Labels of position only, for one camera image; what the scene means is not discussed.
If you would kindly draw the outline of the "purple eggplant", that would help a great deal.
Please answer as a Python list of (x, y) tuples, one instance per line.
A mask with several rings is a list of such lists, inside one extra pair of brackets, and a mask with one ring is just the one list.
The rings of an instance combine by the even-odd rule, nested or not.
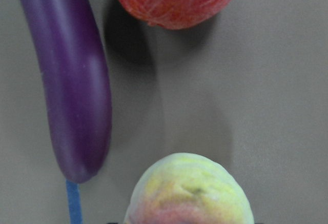
[(52, 147), (71, 182), (102, 167), (112, 106), (107, 62), (89, 0), (20, 0), (36, 49)]

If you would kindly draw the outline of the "yellow pink peach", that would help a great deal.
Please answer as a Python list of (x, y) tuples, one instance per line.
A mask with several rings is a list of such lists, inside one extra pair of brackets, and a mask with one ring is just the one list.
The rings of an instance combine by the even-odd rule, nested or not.
[(254, 223), (254, 216), (223, 166), (198, 154), (174, 153), (140, 177), (124, 223)]

